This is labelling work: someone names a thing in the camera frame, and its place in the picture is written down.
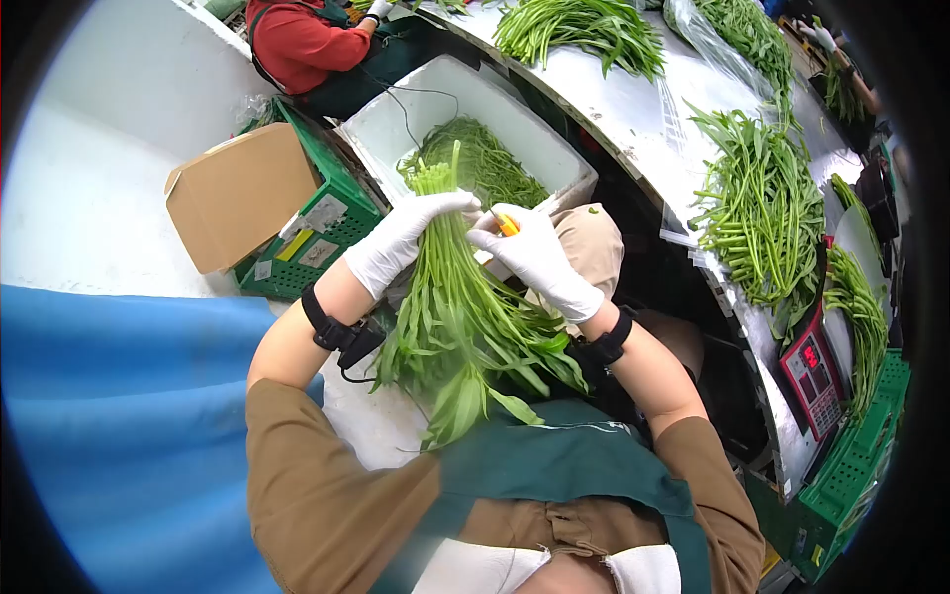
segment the black cable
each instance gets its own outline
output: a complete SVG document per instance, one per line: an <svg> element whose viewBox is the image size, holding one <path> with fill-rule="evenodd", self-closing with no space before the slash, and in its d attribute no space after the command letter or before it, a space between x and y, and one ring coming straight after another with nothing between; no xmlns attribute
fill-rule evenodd
<svg viewBox="0 0 950 594"><path fill-rule="evenodd" d="M340 376L352 384L366 384L371 381L376 381L375 377L364 377L363 379L351 379L347 377L347 370L343 369L342 367L340 368Z"/></svg>
<svg viewBox="0 0 950 594"><path fill-rule="evenodd" d="M381 86L381 87L383 88L383 90L386 91L386 92L389 94L390 97L392 97L393 101L395 101L396 104L399 105L399 108L403 110L403 118L404 118L404 122L405 122L405 124L406 124L406 132L409 134L409 137L410 137L410 138L412 139L412 141L415 143L416 148L418 148L420 151L422 151L422 145L419 143L419 141L416 140L416 138L415 138L414 136L412 136L412 131L409 130L409 112L406 110L406 106L403 105L403 102L399 101L399 98L396 97L396 96L392 93L391 89L393 89L393 88L398 88L399 90L412 90L412 91L416 91L416 92L419 92L419 93L436 93L436 94L439 94L439 95L446 95L446 96L448 96L448 97L451 97L452 99L455 100L455 115L452 116L452 119L454 120L455 118L459 117L459 109L460 109L460 107L459 107L459 98L456 97L455 95L453 95L453 94L451 94L451 93L446 93L445 91L442 91L442 90L436 90L436 89L434 89L434 88L412 88L412 87L410 87L410 86L396 86L396 85L390 85L390 84L387 83L386 81L382 81L382 80L376 78L375 76L373 76L372 74L369 74L369 73L367 72L367 70L363 67L362 64L358 64L357 66L359 66L359 68L360 68L361 70L363 70L363 73L366 74L366 75L370 78L371 81L373 81L374 83L376 83L376 84L378 84L379 86Z"/></svg>

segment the white latex glove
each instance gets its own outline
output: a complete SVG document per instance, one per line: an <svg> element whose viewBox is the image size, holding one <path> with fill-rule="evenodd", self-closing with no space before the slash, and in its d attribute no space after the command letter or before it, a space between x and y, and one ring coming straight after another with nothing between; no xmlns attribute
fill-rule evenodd
<svg viewBox="0 0 950 594"><path fill-rule="evenodd" d="M805 35L811 43L817 44L819 47L821 47L828 57L831 57L831 54L833 54L835 50L838 49L838 46L834 43L834 37L831 36L831 33L828 32L828 29L825 29L824 27L815 27L812 29L797 19L792 21L792 24L796 29L799 30L800 33Z"/></svg>
<svg viewBox="0 0 950 594"><path fill-rule="evenodd" d="M596 314L603 304L603 292L571 268L550 217L512 204L499 203L494 208L511 217L519 233L510 238L495 235L498 223L487 212L467 233L468 240L543 295L569 323L579 324Z"/></svg>
<svg viewBox="0 0 950 594"><path fill-rule="evenodd" d="M383 20L390 14L393 6L395 5L390 4L389 0L373 0L372 6L366 11L366 14L375 14L380 20Z"/></svg>
<svg viewBox="0 0 950 594"><path fill-rule="evenodd" d="M478 210L480 205L471 192L461 190L408 198L393 208L369 235L344 252L343 259L372 298L378 299L396 275L419 256L417 240L436 215L451 210Z"/></svg>

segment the yellow label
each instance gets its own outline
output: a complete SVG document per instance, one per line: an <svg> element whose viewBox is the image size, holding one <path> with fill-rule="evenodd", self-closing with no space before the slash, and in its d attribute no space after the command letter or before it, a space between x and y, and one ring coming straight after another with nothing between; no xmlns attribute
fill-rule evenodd
<svg viewBox="0 0 950 594"><path fill-rule="evenodd" d="M310 236L313 234L314 234L313 229L300 229L300 231L297 232L297 236L294 238L294 240L288 243L287 247L282 249L279 254L274 256L274 258L280 259L286 262L294 254L296 254L296 251L300 249L300 246L303 245L304 241L309 239Z"/></svg>
<svg viewBox="0 0 950 594"><path fill-rule="evenodd" d="M822 565L822 553L824 552L825 550L821 548L821 545L815 545L815 549L811 551L811 562L814 563L816 567Z"/></svg>

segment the yellow box cutter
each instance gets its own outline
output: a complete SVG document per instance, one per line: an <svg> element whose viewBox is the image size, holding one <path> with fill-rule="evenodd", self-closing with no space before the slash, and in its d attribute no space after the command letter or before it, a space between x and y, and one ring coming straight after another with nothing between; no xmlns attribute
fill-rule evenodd
<svg viewBox="0 0 950 594"><path fill-rule="evenodd" d="M491 211L491 214L495 217L495 221L498 222L498 227L502 230L502 235L507 238L510 238L513 235L518 235L518 224L511 219L511 217L495 212L494 207L489 206L488 210Z"/></svg>

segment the white floor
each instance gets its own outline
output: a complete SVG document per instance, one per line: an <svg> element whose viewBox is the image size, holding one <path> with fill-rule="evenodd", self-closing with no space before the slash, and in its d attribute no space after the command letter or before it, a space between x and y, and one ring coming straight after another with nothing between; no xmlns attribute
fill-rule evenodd
<svg viewBox="0 0 950 594"><path fill-rule="evenodd" d="M174 167L236 131L245 96L272 90L234 40L190 10L178 0L99 0L67 40L3 180L0 282L93 295L238 294L230 276L197 272L162 189ZM368 468L405 464L425 418L396 390L368 394L371 384L344 381L334 362L324 407L333 426Z"/></svg>

